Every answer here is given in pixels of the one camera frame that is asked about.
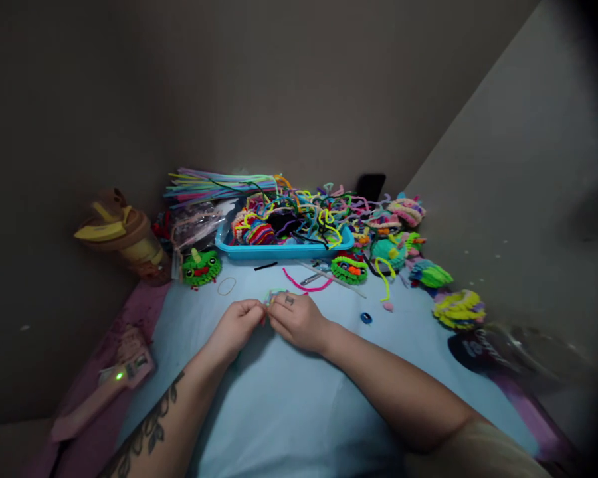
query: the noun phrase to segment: rubber band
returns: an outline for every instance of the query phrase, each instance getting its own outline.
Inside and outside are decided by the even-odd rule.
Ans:
[[[312,289],[308,289],[307,287],[304,287],[303,285],[297,284],[296,281],[292,277],[290,277],[290,274],[288,273],[288,271],[286,271],[286,268],[283,268],[283,270],[284,270],[284,274],[286,274],[286,277],[288,278],[288,280],[290,282],[292,282],[292,285],[294,285],[297,289],[302,290],[303,292],[319,292],[319,291],[322,291],[323,289],[325,289],[326,287],[328,287],[332,283],[332,278],[331,278],[331,279],[328,279],[328,282],[326,282],[321,287],[314,287]]]
[[[224,282],[226,282],[228,279],[232,279],[232,280],[234,280],[235,282],[233,282],[233,286],[231,287],[231,289],[230,289],[228,292],[226,292],[225,294],[222,294],[221,292],[219,292],[219,290],[221,289],[221,285],[222,285]],[[217,293],[218,293],[219,295],[224,295],[224,296],[226,296],[226,295],[230,294],[230,292],[232,292],[232,291],[233,291],[233,289],[235,288],[235,286],[236,286],[236,285],[237,285],[237,279],[235,279],[235,278],[232,278],[232,277],[231,277],[231,278],[225,278],[225,279],[224,279],[222,282],[220,282],[220,283],[219,283],[219,285],[217,286]]]
[[[395,278],[397,276],[397,273],[394,272],[394,269],[392,268],[392,266],[390,266],[390,263],[387,260],[385,260],[383,258],[374,259],[374,268],[381,276],[381,279],[383,279],[383,283],[385,284],[385,292],[387,294],[387,297],[385,299],[381,299],[381,302],[387,302],[390,300],[390,284],[387,281],[387,279],[385,278],[385,276],[383,275],[383,272],[381,272],[381,270],[379,269],[379,261],[383,262],[390,268],[390,277]]]

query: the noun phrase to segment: pipe cleaner craft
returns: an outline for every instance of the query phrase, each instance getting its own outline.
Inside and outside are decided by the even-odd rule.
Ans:
[[[377,235],[381,238],[388,237],[388,235],[396,234],[402,229],[401,221],[396,214],[391,216],[382,215],[377,218],[368,220],[366,224],[374,229]]]
[[[330,270],[337,279],[350,285],[359,285],[367,279],[367,264],[363,256],[348,251],[336,255]]]
[[[397,198],[387,207],[388,211],[396,214],[405,224],[414,228],[418,226],[425,217],[425,209],[416,196],[414,199],[405,197],[405,193],[399,193]]]
[[[215,278],[221,272],[221,261],[214,250],[208,252],[198,252],[197,249],[191,249],[191,255],[186,258],[181,266],[184,282],[191,286],[191,289],[197,290],[198,287],[215,282]]]
[[[444,327],[470,330],[485,320],[485,302],[476,292],[463,290],[436,304],[433,314]]]
[[[251,246],[267,246],[276,242],[272,226],[267,222],[257,219],[252,221],[250,229],[244,232],[243,240]]]
[[[354,237],[353,250],[356,254],[360,254],[364,247],[370,243],[370,228],[363,226],[363,224],[350,224],[352,237]]]
[[[400,236],[390,239],[381,239],[372,246],[371,259],[381,259],[394,269],[401,269],[405,264],[405,254],[407,249],[405,244],[399,248]]]
[[[401,242],[405,244],[407,257],[412,258],[421,255],[421,244],[425,244],[427,239],[422,238],[418,232],[404,232]]]
[[[452,276],[445,272],[442,267],[434,262],[423,259],[418,261],[410,271],[409,279],[412,287],[417,287],[419,283],[430,289],[438,289],[454,281]]]

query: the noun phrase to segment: forearm tattoo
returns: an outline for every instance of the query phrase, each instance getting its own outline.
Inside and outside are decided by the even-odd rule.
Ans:
[[[126,478],[131,471],[133,456],[140,456],[144,450],[150,455],[155,449],[157,442],[164,441],[164,428],[159,420],[166,416],[170,405],[177,401],[176,386],[183,376],[184,372],[181,372],[157,404],[148,412],[144,421],[124,441],[118,452],[111,458],[104,470],[102,470],[99,475],[100,478]],[[144,448],[145,438],[148,438],[146,448]]]

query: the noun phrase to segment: yellow pipe cleaner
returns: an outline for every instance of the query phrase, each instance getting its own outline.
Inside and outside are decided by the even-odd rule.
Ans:
[[[381,270],[379,270],[379,261],[383,262],[390,268],[390,277],[391,278],[394,279],[397,276],[397,273],[394,272],[394,269],[392,268],[392,266],[390,266],[390,263],[387,260],[385,260],[383,258],[374,259],[374,268],[377,270],[377,272],[381,276],[381,279],[383,279],[383,283],[385,284],[385,292],[387,294],[387,297],[385,299],[381,299],[381,302],[387,302],[390,300],[390,283],[387,281],[387,279],[383,275],[383,272],[381,272]]]

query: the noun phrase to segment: pipe cleaner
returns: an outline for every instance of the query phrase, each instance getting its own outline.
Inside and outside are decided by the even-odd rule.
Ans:
[[[290,282],[292,282],[292,285],[294,285],[297,289],[302,290],[303,292],[319,292],[319,291],[322,291],[323,289],[325,289],[326,287],[328,287],[332,283],[332,278],[330,278],[321,287],[313,287],[312,289],[308,289],[307,287],[304,287],[303,285],[297,283],[292,277],[290,277],[290,274],[288,273],[288,271],[286,271],[286,268],[283,268],[283,270],[284,270],[284,274],[286,274],[286,277],[288,278],[288,280]]]
[[[383,279],[383,283],[385,284],[386,296],[384,299],[381,299],[381,302],[388,302],[390,300],[390,283],[387,281],[387,278],[383,275],[383,272],[381,272],[381,270],[379,269],[379,261],[383,262],[384,264],[387,265],[387,267],[389,267],[391,278],[394,279],[397,276],[397,273],[394,272],[394,269],[392,268],[392,266],[390,265],[390,263],[387,260],[385,260],[383,258],[374,259],[374,268],[379,273],[379,275],[381,276],[381,279]]]

